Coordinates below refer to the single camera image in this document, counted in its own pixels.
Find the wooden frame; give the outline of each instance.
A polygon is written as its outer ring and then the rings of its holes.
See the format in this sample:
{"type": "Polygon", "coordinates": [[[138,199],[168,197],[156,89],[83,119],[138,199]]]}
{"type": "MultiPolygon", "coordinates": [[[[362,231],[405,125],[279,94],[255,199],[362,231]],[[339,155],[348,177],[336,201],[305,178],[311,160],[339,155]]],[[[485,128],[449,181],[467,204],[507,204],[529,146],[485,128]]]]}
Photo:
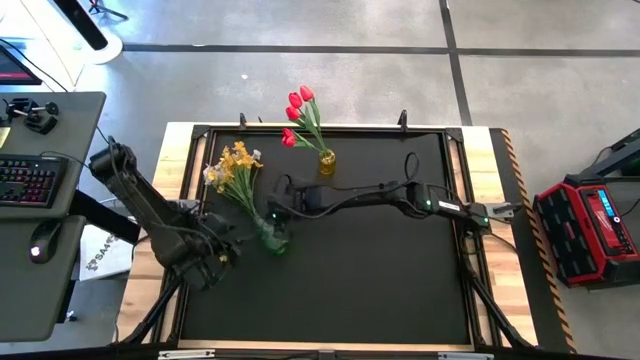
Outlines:
{"type": "MultiPolygon", "coordinates": [[[[180,196],[182,180],[185,174],[186,159],[191,145],[191,136],[195,125],[211,125],[216,127],[237,127],[233,123],[169,123],[165,131],[158,165],[153,180],[153,186],[166,198],[177,199],[180,196]]],[[[247,124],[251,127],[283,127],[289,124],[247,124]]],[[[349,128],[383,128],[400,129],[399,125],[365,125],[338,124],[330,127],[349,128]]],[[[411,126],[414,129],[443,129],[441,126],[411,126]]],[[[466,165],[472,183],[474,200],[484,203],[499,203],[504,201],[502,185],[498,174],[497,163],[493,154],[493,147],[489,129],[486,127],[462,127],[464,147],[466,151],[466,165]]],[[[204,139],[197,142],[195,164],[200,164],[204,154],[204,139]]],[[[462,165],[455,141],[450,140],[449,149],[453,162],[458,193],[464,199],[465,194],[462,181],[462,165]]],[[[199,166],[193,167],[188,198],[195,198],[199,166]]],[[[513,243],[511,227],[492,221],[493,231],[513,243]]],[[[529,310],[528,299],[520,273],[518,256],[511,249],[485,236],[483,241],[484,254],[489,268],[489,278],[496,303],[503,310],[509,321],[518,329],[520,334],[529,342],[535,344],[536,335],[529,310]]],[[[118,327],[121,334],[129,334],[144,317],[157,298],[163,268],[155,261],[148,241],[136,247],[135,258],[129,282],[125,289],[118,327]]],[[[168,336],[173,322],[176,295],[171,299],[162,326],[161,340],[168,336]]],[[[476,296],[476,306],[480,317],[481,333],[485,341],[491,343],[489,320],[486,309],[476,296]]],[[[216,348],[216,349],[279,349],[279,350],[354,350],[354,351],[472,351],[473,344],[468,345],[431,345],[431,344],[344,344],[344,343],[296,343],[296,342],[255,342],[255,341],[200,341],[180,340],[181,348],[216,348]]]]}

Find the computer mouse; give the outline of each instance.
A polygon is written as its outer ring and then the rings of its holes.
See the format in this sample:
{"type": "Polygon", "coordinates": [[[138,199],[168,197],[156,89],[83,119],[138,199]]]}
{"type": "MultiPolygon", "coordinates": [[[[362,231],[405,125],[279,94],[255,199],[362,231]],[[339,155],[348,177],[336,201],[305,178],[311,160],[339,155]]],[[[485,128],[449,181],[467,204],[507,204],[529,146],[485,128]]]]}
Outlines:
{"type": "Polygon", "coordinates": [[[56,252],[58,234],[62,228],[60,219],[49,219],[38,224],[29,244],[29,259],[36,264],[49,261],[56,252]]]}

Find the concrete floor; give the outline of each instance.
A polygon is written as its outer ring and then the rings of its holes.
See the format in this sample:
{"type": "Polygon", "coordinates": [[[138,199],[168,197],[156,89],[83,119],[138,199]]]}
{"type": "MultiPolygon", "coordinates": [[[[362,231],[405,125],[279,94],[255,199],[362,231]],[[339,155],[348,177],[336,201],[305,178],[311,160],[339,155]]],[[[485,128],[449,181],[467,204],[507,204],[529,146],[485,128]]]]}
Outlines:
{"type": "MultiPolygon", "coordinates": [[[[128,43],[447,46],[438,0],[107,5],[131,19],[94,19],[128,43]]],[[[640,47],[640,4],[632,0],[450,0],[448,6],[460,48],[640,47]]],[[[460,63],[473,125],[510,131],[531,196],[638,127],[638,57],[460,56],[460,63]]],[[[461,124],[448,55],[125,52],[107,65],[87,66],[77,90],[107,93],[102,129],[132,146],[151,178],[167,122],[236,122],[240,112],[282,121],[286,95],[301,83],[314,87],[327,122],[395,123],[406,108],[413,124],[461,124]]],[[[103,146],[96,137],[91,152],[103,146]]],[[[110,197],[88,174],[81,188],[110,197]]],[[[87,305],[80,314],[85,321],[58,326],[48,342],[3,344],[0,352],[108,343],[122,289],[105,284],[87,284],[74,299],[88,304],[94,291],[110,288],[102,298],[112,305],[87,305]]],[[[562,295],[579,352],[638,357],[640,286],[562,289],[562,295]]]]}

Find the black mat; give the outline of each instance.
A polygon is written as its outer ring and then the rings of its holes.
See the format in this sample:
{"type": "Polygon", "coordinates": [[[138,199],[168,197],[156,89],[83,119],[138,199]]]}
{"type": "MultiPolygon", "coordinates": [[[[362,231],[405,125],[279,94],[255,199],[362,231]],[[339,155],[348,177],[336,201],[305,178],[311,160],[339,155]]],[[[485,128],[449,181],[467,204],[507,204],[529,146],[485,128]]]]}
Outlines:
{"type": "MultiPolygon", "coordinates": [[[[491,129],[491,141],[493,142],[493,151],[498,163],[498,172],[505,201],[512,203],[522,202],[517,178],[500,129],[491,129]]],[[[531,309],[531,318],[536,329],[538,344],[547,351],[569,352],[565,333],[562,330],[562,324],[553,302],[549,283],[538,255],[538,248],[533,237],[531,225],[524,210],[516,213],[511,229],[518,248],[522,279],[527,289],[527,298],[529,299],[529,308],[531,309]]]]}
{"type": "MultiPolygon", "coordinates": [[[[437,135],[399,140],[378,135],[332,136],[336,186],[403,180],[405,155],[420,156],[418,178],[445,185],[437,135]]],[[[218,133],[224,145],[240,138],[218,133]]],[[[314,179],[317,155],[289,149],[280,135],[245,135],[262,151],[258,196],[283,172],[314,179]]],[[[215,191],[215,210],[247,219],[215,191]]],[[[264,211],[263,204],[258,207],[264,211]]],[[[293,226],[292,246],[280,257],[247,241],[241,264],[214,289],[188,294],[183,339],[468,344],[451,223],[413,220],[392,207],[347,209],[293,226]]]]}

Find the tulip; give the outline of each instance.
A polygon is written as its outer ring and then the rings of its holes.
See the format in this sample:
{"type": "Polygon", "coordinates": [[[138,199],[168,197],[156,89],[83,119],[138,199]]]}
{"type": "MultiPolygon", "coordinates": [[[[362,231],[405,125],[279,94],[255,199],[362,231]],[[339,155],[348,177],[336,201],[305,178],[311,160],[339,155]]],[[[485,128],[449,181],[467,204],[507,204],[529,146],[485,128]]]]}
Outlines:
{"type": "Polygon", "coordinates": [[[300,111],[293,106],[287,107],[285,111],[287,113],[287,116],[289,117],[289,120],[291,121],[295,121],[300,118],[300,111]]]}
{"type": "Polygon", "coordinates": [[[296,137],[291,129],[282,129],[282,145],[287,147],[296,145],[296,137]]]}
{"type": "Polygon", "coordinates": [[[313,99],[313,90],[307,85],[300,86],[300,95],[302,95],[302,100],[309,101],[313,99]]]}
{"type": "Polygon", "coordinates": [[[302,98],[298,93],[290,93],[289,94],[289,103],[296,109],[299,109],[302,106],[302,98]]]}

